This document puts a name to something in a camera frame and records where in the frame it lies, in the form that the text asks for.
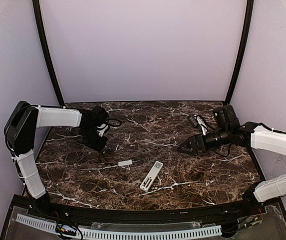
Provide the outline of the white battery cover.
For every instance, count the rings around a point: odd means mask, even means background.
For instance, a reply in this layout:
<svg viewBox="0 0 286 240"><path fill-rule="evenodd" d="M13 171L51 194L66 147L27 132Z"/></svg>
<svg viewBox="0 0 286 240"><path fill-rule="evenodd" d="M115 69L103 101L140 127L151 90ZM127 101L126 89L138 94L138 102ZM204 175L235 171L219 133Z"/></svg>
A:
<svg viewBox="0 0 286 240"><path fill-rule="evenodd" d="M129 166L132 164L133 164L133 161L131 159L118 162L118 166L120 166L120 167Z"/></svg>

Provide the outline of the white remote control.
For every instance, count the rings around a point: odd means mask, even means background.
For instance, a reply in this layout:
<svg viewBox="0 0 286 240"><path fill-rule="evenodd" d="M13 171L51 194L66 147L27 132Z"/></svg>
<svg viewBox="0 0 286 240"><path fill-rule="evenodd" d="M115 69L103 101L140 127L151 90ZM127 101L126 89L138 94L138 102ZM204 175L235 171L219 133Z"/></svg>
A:
<svg viewBox="0 0 286 240"><path fill-rule="evenodd" d="M158 176L162 167L163 167L162 162L155 161L154 165L152 166L152 168L150 169L150 171L148 172L148 174L146 175L146 177L144 178L143 182L140 185L141 190L147 192L150 189L151 185Z"/></svg>

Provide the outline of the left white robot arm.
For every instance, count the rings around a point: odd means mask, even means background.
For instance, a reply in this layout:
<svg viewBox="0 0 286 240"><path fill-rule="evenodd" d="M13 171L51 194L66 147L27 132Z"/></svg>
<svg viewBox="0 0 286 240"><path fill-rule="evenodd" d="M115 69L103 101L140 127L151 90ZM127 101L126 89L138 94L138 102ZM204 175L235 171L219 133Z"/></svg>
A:
<svg viewBox="0 0 286 240"><path fill-rule="evenodd" d="M78 128L84 144L102 151L107 143L109 114L100 107L92 110L32 105L20 101L4 127L5 143L18 167L22 181L34 199L46 195L34 159L36 129L42 127Z"/></svg>

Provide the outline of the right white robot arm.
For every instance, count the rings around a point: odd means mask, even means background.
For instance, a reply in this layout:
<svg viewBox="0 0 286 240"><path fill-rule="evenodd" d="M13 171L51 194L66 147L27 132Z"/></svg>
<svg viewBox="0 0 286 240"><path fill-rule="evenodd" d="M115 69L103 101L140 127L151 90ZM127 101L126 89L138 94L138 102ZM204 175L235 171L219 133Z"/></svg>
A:
<svg viewBox="0 0 286 240"><path fill-rule="evenodd" d="M236 128L216 130L206 135L189 137L177 151L192 156L223 145L237 145L256 150L266 150L286 156L286 132L274 130L263 123L247 122ZM286 195L286 174L253 184L243 195L248 203L263 203Z"/></svg>

